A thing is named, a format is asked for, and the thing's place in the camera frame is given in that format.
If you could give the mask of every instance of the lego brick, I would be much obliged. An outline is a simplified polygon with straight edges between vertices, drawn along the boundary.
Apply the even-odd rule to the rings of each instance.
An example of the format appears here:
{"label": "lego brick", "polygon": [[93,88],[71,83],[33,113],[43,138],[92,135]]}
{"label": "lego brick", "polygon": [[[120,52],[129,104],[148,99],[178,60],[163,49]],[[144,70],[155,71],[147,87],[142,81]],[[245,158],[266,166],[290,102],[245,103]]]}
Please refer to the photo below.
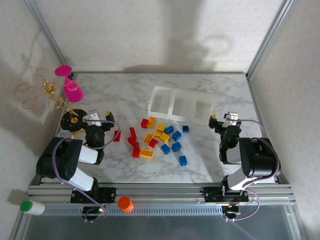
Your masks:
{"label": "lego brick", "polygon": [[174,131],[174,126],[172,126],[172,125],[166,127],[165,130],[164,130],[164,132],[165,132],[166,134],[172,133],[173,131]]}
{"label": "lego brick", "polygon": [[160,138],[161,134],[162,134],[162,132],[156,131],[155,134],[154,134],[154,137],[155,138]]}
{"label": "lego brick", "polygon": [[183,166],[187,166],[187,158],[186,156],[180,156],[179,157],[179,162],[180,162],[180,166],[183,167]]}
{"label": "lego brick", "polygon": [[149,123],[149,120],[148,119],[142,119],[142,122],[141,122],[141,127],[146,129],[148,127],[148,123]]}
{"label": "lego brick", "polygon": [[163,133],[161,133],[160,139],[162,141],[164,141],[165,143],[167,143],[169,141],[169,139],[170,139],[170,136],[163,132]]}
{"label": "lego brick", "polygon": [[[117,130],[114,131],[113,137],[116,136],[117,132],[118,132]],[[121,131],[119,132],[118,136],[116,136],[116,138],[113,141],[114,142],[120,142],[120,138],[121,138]]]}
{"label": "lego brick", "polygon": [[139,147],[133,148],[132,157],[134,157],[136,159],[140,157],[140,148]]}
{"label": "lego brick", "polygon": [[154,135],[149,132],[148,135],[144,138],[143,142],[148,145],[153,137]]}
{"label": "lego brick", "polygon": [[172,134],[172,138],[175,141],[178,141],[181,138],[182,134],[179,131],[176,131],[174,134]]}
{"label": "lego brick", "polygon": [[179,151],[182,148],[182,146],[180,142],[177,141],[175,144],[172,144],[171,148],[174,152],[176,152],[176,151]]}
{"label": "lego brick", "polygon": [[167,155],[168,153],[170,153],[170,147],[168,147],[167,144],[163,144],[163,145],[161,146],[161,150],[162,150],[162,152],[163,152],[165,155]]}
{"label": "lego brick", "polygon": [[156,127],[156,129],[157,129],[159,132],[163,133],[164,130],[166,129],[166,126],[165,126],[164,124],[162,124],[162,123],[159,123],[158,126]]}
{"label": "lego brick", "polygon": [[149,147],[154,149],[156,147],[157,143],[158,143],[158,141],[155,140],[154,138],[152,138],[148,145],[149,145]]}
{"label": "lego brick", "polygon": [[189,126],[182,126],[182,132],[188,133],[189,132]]}
{"label": "lego brick", "polygon": [[156,124],[156,120],[157,119],[155,117],[153,117],[153,116],[150,117],[150,120],[149,120],[147,127],[153,129]]}
{"label": "lego brick", "polygon": [[141,151],[140,151],[140,156],[142,156],[142,157],[152,159],[153,155],[154,155],[153,151],[149,151],[146,149],[141,149]]}
{"label": "lego brick", "polygon": [[135,128],[132,126],[132,127],[130,127],[130,133],[131,133],[131,137],[133,138],[133,139],[137,139],[138,137],[137,137],[137,134],[136,134],[136,130],[135,130]]}
{"label": "lego brick", "polygon": [[128,143],[130,143],[135,148],[139,147],[139,143],[132,136],[128,137]]}

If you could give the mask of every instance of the white marble table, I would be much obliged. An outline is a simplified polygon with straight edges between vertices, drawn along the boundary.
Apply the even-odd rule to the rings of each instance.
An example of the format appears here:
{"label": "white marble table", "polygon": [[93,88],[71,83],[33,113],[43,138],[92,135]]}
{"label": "white marble table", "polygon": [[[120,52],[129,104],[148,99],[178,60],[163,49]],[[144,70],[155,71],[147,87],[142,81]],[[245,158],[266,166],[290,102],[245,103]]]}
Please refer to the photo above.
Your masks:
{"label": "white marble table", "polygon": [[[111,111],[115,121],[121,126],[121,141],[112,142],[104,149],[105,156],[100,165],[80,163],[78,166],[99,182],[116,183],[219,183],[227,174],[232,174],[240,166],[223,165],[219,160],[220,136],[207,126],[189,125],[189,133],[183,133],[180,143],[181,152],[164,155],[160,149],[154,149],[153,158],[133,158],[133,147],[127,142],[130,127],[135,127],[140,148],[151,149],[143,139],[154,129],[141,128],[142,118],[148,117],[148,104],[155,85],[180,88],[193,91],[214,93],[217,95],[218,120],[224,113],[237,112],[240,119],[256,120],[256,112],[244,74],[104,74],[81,73],[77,76],[84,91],[84,99],[72,103],[74,108],[85,111],[97,109],[100,119],[105,112]],[[157,118],[156,125],[173,125],[182,133],[183,122]],[[107,142],[114,135],[115,126],[106,132]],[[260,137],[261,131],[254,123],[241,125],[241,137]],[[84,140],[84,134],[76,135]],[[179,165],[179,156],[187,157],[187,166]]]}

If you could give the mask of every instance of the clear plastic container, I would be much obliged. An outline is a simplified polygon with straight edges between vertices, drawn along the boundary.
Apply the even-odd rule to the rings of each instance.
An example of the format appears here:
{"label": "clear plastic container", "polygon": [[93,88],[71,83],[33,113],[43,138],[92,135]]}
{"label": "clear plastic container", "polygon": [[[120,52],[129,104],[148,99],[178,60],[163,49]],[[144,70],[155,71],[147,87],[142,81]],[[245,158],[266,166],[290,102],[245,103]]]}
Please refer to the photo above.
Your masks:
{"label": "clear plastic container", "polygon": [[207,125],[212,114],[216,113],[217,98],[214,94],[155,86],[151,93],[148,115]]}

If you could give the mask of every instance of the black bracket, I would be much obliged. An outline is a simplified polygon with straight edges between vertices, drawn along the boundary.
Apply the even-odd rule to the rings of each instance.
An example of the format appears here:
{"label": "black bracket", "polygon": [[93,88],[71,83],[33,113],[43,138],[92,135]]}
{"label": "black bracket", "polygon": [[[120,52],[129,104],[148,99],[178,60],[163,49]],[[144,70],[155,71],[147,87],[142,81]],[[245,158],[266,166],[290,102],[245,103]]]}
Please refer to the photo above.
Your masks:
{"label": "black bracket", "polygon": [[[93,197],[100,204],[113,204],[116,199],[115,187],[99,187],[96,197]],[[72,191],[70,203],[72,204],[91,204],[92,201],[82,195],[80,192]]]}
{"label": "black bracket", "polygon": [[243,191],[239,196],[222,196],[221,188],[219,186],[207,186],[200,192],[204,194],[204,200],[206,203],[249,202],[248,192],[246,191]]}

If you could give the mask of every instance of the red lego brick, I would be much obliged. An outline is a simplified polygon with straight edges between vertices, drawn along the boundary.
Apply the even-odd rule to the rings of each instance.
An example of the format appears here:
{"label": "red lego brick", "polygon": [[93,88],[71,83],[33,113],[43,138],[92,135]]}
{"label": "red lego brick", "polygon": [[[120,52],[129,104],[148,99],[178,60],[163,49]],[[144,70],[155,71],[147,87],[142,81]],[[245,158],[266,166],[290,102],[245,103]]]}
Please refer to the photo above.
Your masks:
{"label": "red lego brick", "polygon": [[135,148],[139,147],[139,143],[132,136],[128,137],[128,142]]}
{"label": "red lego brick", "polygon": [[134,157],[136,159],[140,157],[140,148],[139,147],[133,148],[132,157]]}
{"label": "red lego brick", "polygon": [[130,133],[131,133],[131,137],[133,138],[133,139],[137,139],[138,137],[137,137],[137,134],[136,134],[136,130],[135,130],[135,128],[132,126],[132,127],[130,127]]}
{"label": "red lego brick", "polygon": [[[113,137],[116,136],[117,132],[118,132],[117,130],[114,131]],[[118,136],[116,136],[116,138],[113,141],[114,142],[120,142],[120,138],[121,138],[121,131],[119,132]]]}
{"label": "red lego brick", "polygon": [[150,140],[150,142],[149,142],[149,147],[151,147],[151,148],[155,148],[155,146],[157,145],[157,143],[158,143],[158,141],[157,140],[155,140],[154,138],[152,138],[151,140]]}
{"label": "red lego brick", "polygon": [[142,122],[141,122],[141,127],[146,129],[148,127],[148,123],[149,123],[149,120],[148,119],[142,119]]}

